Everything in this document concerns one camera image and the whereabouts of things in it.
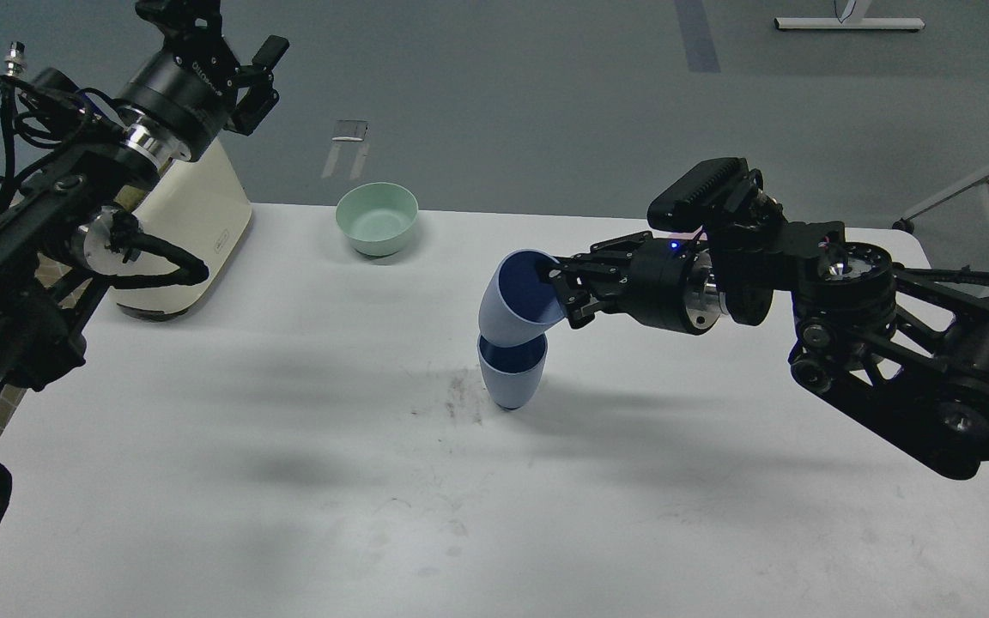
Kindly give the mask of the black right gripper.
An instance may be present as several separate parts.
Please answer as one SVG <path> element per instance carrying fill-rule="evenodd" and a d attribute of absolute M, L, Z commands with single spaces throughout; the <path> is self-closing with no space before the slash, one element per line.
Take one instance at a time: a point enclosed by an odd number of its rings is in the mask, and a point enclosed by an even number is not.
<path fill-rule="evenodd" d="M 727 314 L 709 244 L 699 236 L 640 232 L 609 239 L 538 265 L 537 281 L 585 290 L 560 292 L 572 330 L 584 329 L 597 313 L 627 314 L 644 327 L 699 336 Z"/>

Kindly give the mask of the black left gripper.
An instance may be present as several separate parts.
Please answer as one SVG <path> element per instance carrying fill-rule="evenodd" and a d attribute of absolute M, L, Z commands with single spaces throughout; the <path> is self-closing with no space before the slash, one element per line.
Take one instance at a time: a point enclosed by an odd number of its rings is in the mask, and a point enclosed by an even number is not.
<path fill-rule="evenodd" d="M 268 35 L 252 55 L 252 81 L 235 103 L 237 58 L 223 38 L 219 1 L 137 1 L 138 17 L 157 27 L 161 49 L 115 101 L 122 120 L 148 118 L 180 141 L 184 160 L 199 161 L 217 134 L 250 136 L 279 101 L 274 71 L 289 39 Z"/>

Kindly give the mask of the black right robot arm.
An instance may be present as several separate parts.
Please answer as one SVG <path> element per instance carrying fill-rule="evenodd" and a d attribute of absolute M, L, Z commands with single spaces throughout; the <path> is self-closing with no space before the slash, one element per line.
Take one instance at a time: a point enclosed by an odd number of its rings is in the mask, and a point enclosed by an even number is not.
<path fill-rule="evenodd" d="M 758 325 L 785 292 L 794 382 L 950 480 L 989 462 L 988 271 L 909 269 L 759 191 L 690 214 L 691 241 L 630 234 L 531 274 L 575 329 L 599 313 L 694 335 Z"/>

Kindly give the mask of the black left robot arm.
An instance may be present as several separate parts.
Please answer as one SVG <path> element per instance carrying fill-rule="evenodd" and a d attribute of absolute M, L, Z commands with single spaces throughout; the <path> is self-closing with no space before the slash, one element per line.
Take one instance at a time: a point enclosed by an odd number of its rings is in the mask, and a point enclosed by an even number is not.
<path fill-rule="evenodd" d="M 62 71 L 25 71 L 15 42 L 0 74 L 0 394 L 42 391 L 85 364 L 83 336 L 110 289 L 190 286 L 209 267 L 143 231 L 118 202 L 152 191 L 172 161 L 195 163 L 231 130 L 250 136 L 277 106 L 271 35 L 248 64 L 222 32 L 217 1 L 137 1 L 162 46 L 110 97 Z"/>

